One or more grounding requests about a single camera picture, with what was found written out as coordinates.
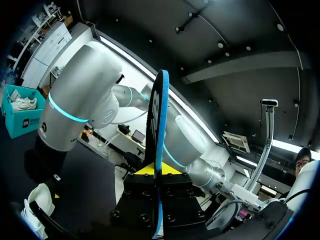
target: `teal storage box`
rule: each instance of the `teal storage box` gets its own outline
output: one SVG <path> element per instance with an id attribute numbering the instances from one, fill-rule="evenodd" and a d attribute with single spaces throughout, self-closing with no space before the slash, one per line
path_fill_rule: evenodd
<path id="1" fill-rule="evenodd" d="M 14 112 L 10 96 L 17 89 L 21 98 L 29 98 L 33 100 L 36 98 L 36 109 Z M 12 139 L 19 137 L 23 134 L 34 131 L 38 128 L 40 116 L 44 109 L 46 100 L 36 89 L 14 86 L 7 84 L 3 93 L 1 112 L 5 118 L 5 126 Z"/>

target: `shoe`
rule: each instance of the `shoe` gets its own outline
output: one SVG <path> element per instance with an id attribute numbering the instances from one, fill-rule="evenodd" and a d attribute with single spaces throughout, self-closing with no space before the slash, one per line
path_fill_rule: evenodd
<path id="1" fill-rule="evenodd" d="M 17 98 L 11 104 L 15 113 L 19 111 L 34 110 L 37 107 L 37 98 L 35 97 L 33 100 L 30 100 L 27 97 Z"/>
<path id="2" fill-rule="evenodd" d="M 45 226 L 38 220 L 30 209 L 29 203 L 36 201 L 38 206 L 48 215 L 51 216 L 55 209 L 55 205 L 52 203 L 51 193 L 48 186 L 44 183 L 40 183 L 34 190 L 31 191 L 28 200 L 24 200 L 24 209 L 21 212 L 21 216 L 28 224 L 30 229 L 40 238 L 46 239 L 48 236 L 45 232 Z"/>

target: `white cabinet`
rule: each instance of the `white cabinet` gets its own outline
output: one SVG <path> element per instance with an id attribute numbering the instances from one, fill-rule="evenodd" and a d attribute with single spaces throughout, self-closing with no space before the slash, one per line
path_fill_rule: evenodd
<path id="1" fill-rule="evenodd" d="M 21 76 L 24 80 L 22 86 L 36 89 L 48 66 L 71 39 L 72 37 L 65 24 L 58 22 L 50 32 L 48 32 L 25 67 Z"/>
<path id="2" fill-rule="evenodd" d="M 50 50 L 60 41 L 60 39 L 68 32 L 66 25 L 63 22 L 58 22 L 51 30 L 47 33 L 41 46 L 37 49 L 34 54 L 34 58 L 43 61 Z"/>
<path id="3" fill-rule="evenodd" d="M 65 33 L 62 38 L 53 46 L 53 48 L 51 48 L 51 50 L 47 53 L 42 62 L 49 66 L 61 51 L 61 49 L 63 49 L 64 46 L 67 45 L 67 43 L 71 40 L 71 38 L 72 37 L 69 32 Z"/>
<path id="4" fill-rule="evenodd" d="M 28 71 L 26 71 L 24 74 L 24 81 L 22 83 L 22 86 L 36 89 L 47 68 L 47 65 L 43 64 L 35 58 L 32 58 L 28 67 Z"/>

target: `monitor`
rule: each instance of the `monitor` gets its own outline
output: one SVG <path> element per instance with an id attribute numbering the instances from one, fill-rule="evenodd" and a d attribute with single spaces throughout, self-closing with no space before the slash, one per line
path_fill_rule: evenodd
<path id="1" fill-rule="evenodd" d="M 133 135 L 131 136 L 132 140 L 141 144 L 143 140 L 145 139 L 145 135 L 143 135 L 141 132 L 138 130 L 135 130 Z"/>

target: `black ceiling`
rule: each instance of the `black ceiling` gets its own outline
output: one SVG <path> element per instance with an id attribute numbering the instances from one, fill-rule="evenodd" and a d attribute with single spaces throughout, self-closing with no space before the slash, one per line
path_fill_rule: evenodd
<path id="1" fill-rule="evenodd" d="M 307 9 L 307 4 L 280 4 L 272 1 L 272 6 L 284 22 L 284 32 L 277 29 L 281 21 L 266 0 L 79 0 L 85 20 L 96 23 L 99 31 L 124 45 L 155 70 L 168 70 L 170 83 L 192 104 L 220 139 L 222 131 L 245 135 L 251 150 L 258 154 L 262 152 L 266 136 L 262 109 L 258 140 L 261 99 L 274 98 L 279 101 L 279 107 L 275 110 L 274 138 L 289 142 L 289 135 L 294 132 L 298 110 L 294 107 L 294 100 L 299 98 L 299 68 L 300 107 L 292 143 L 298 146 L 311 143 L 310 147 L 318 150 L 319 87 L 316 73 L 310 65 L 314 59 L 309 52 L 317 41 L 312 38 L 306 44 L 306 39 L 303 39 L 311 35 L 305 28 L 311 14 L 303 11 Z M 76 1 L 68 7 L 73 7 L 76 17 Z M 191 19 L 189 12 L 201 16 Z M 181 26 L 185 26 L 184 31 L 177 34 L 175 28 Z M 218 42 L 224 40 L 227 44 L 221 49 Z M 247 46 L 251 47 L 251 51 L 246 50 Z M 296 47 L 301 55 L 303 70 Z M 265 65 L 253 62 L 253 65 L 259 66 L 252 69 L 249 64 L 248 69 L 231 69 L 191 83 L 185 78 L 218 64 L 231 63 L 233 68 L 237 68 L 238 63 L 231 60 L 254 55 L 263 57 L 263 54 L 269 53 L 278 53 L 279 56 L 275 61 L 270 58 Z M 268 164 L 280 162 L 279 169 L 292 168 L 294 158 L 292 153 L 272 148 L 270 159 L 274 161 L 270 160 Z"/>

